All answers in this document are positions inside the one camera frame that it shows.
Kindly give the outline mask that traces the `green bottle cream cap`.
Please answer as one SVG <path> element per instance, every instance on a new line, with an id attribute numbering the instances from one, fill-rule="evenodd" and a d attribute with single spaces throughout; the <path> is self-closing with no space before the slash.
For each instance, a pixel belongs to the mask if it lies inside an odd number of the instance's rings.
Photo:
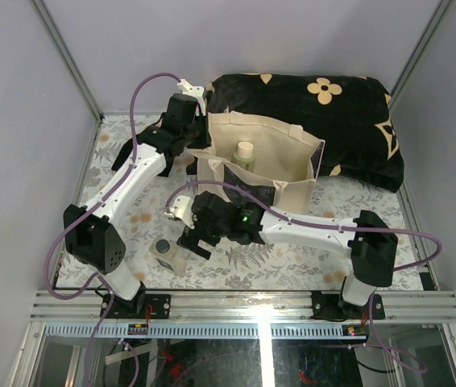
<path id="1" fill-rule="evenodd" d="M 238 142 L 237 147 L 231 157 L 231 162 L 236 164 L 241 169 L 250 173 L 253 172 L 255 166 L 255 147 L 247 141 Z"/>

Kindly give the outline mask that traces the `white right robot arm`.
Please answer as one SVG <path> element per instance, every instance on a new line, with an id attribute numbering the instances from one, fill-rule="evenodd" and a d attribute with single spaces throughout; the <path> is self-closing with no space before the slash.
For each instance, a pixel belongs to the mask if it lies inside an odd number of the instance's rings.
<path id="1" fill-rule="evenodd" d="M 337 305 L 347 318 L 359 316 L 375 290 L 392 284 L 398 238 L 372 211 L 361 210 L 356 218 L 319 218 L 287 213 L 256 198 L 227 202 L 208 191 L 178 196 L 168 209 L 184 224 L 178 245 L 205 259 L 211 256 L 207 247 L 222 239 L 240 245 L 287 243 L 346 257 L 352 270 Z"/>

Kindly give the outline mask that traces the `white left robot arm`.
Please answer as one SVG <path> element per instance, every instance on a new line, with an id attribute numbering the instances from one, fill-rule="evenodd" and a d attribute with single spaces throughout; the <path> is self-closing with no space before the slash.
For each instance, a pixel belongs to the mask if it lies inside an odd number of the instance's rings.
<path id="1" fill-rule="evenodd" d="M 118 297 L 118 308 L 138 318 L 147 307 L 142 282 L 128 268 L 126 245 L 117 231 L 120 218 L 146 186 L 167 176 L 174 159 L 189 145 L 209 144 L 202 89 L 192 87 L 173 94 L 159 124 L 135 137 L 135 145 L 103 189 L 85 205 L 64 211 L 67 252 L 93 268 Z"/>

